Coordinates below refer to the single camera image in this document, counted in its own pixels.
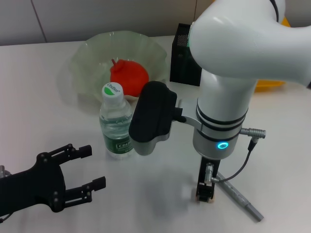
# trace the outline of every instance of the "water bottle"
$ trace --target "water bottle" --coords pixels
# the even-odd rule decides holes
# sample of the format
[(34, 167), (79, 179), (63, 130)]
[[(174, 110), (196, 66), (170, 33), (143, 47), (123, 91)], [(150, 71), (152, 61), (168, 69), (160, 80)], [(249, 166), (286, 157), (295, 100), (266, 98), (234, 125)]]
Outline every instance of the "water bottle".
[(134, 153), (128, 134), (133, 116), (131, 105), (124, 98), (122, 86), (118, 83), (107, 83), (102, 95), (99, 119), (107, 152), (115, 159), (127, 158)]

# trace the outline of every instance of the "bottle label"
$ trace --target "bottle label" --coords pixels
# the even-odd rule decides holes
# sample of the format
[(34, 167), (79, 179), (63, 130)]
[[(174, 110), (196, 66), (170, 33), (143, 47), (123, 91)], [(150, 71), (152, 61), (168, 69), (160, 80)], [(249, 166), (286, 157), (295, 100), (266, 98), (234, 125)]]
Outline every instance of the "bottle label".
[(125, 154), (133, 149), (130, 136), (122, 139), (111, 139), (104, 135), (106, 147), (109, 151), (115, 154)]

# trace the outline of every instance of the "green label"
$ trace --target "green label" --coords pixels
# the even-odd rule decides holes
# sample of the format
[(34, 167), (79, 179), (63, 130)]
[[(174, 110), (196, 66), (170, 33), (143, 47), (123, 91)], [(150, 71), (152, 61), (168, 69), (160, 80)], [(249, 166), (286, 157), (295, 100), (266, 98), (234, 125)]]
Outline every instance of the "green label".
[(104, 92), (109, 95), (109, 96), (114, 96), (115, 94), (112, 93), (112, 91), (108, 88), (108, 87), (105, 87), (104, 88)]
[(131, 151), (133, 148), (130, 141), (130, 136), (122, 139), (111, 139), (104, 135), (104, 139), (107, 149), (115, 154), (124, 154)]

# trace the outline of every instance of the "black cable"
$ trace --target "black cable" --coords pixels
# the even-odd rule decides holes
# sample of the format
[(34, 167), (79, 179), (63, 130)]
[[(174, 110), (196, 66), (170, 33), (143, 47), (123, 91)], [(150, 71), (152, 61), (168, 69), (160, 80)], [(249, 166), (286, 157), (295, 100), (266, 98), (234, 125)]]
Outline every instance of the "black cable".
[(248, 162), (249, 156), (251, 155), (251, 152), (254, 149), (254, 147), (257, 144), (257, 142), (258, 142), (258, 138), (252, 138), (251, 141), (249, 142), (247, 157), (246, 157), (242, 167), (234, 175), (232, 175), (232, 176), (230, 176), (228, 178), (225, 178), (223, 180), (219, 180), (219, 181), (217, 181), (217, 183), (229, 181), (229, 180), (235, 178), (237, 175), (239, 175), (239, 173), (245, 168), (245, 166), (246, 166), (246, 164)]
[(7, 220), (13, 213), (9, 214), (7, 217), (5, 218), (0, 218), (0, 223), (3, 223), (5, 220)]
[(270, 0), (270, 2), (272, 3), (272, 5), (274, 7), (274, 10), (276, 11), (276, 21), (278, 22), (279, 13), (278, 13), (278, 8), (277, 8), (276, 0)]
[(226, 182), (226, 181), (229, 181), (231, 179), (233, 179), (234, 177), (236, 177), (237, 175), (239, 175), (239, 173), (244, 169), (244, 167), (246, 166), (247, 162), (248, 162), (248, 159), (249, 159), (249, 156), (251, 155), (251, 150), (248, 152), (247, 154), (247, 157), (244, 161), (244, 164), (242, 165), (242, 167), (232, 176), (228, 177), (228, 178), (225, 178), (223, 180), (219, 180), (217, 183), (221, 183), (221, 182)]

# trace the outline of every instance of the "metal connector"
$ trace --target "metal connector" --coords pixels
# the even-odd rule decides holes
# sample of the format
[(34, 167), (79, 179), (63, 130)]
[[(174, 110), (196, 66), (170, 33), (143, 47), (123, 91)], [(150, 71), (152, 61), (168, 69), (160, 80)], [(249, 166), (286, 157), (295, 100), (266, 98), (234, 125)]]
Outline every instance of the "metal connector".
[(217, 179), (217, 178), (215, 178), (215, 177), (212, 177), (212, 178), (211, 178), (211, 181), (212, 181), (213, 183), (219, 183), (219, 179)]
[(9, 171), (6, 171), (3, 165), (0, 165), (0, 178), (4, 178), (11, 175)]
[(254, 137), (254, 138), (265, 138), (266, 137), (266, 131), (265, 130), (259, 130), (259, 129), (246, 129), (242, 128), (240, 131), (240, 134), (246, 135), (249, 137)]
[(211, 184), (213, 179), (214, 164), (206, 164), (204, 183)]

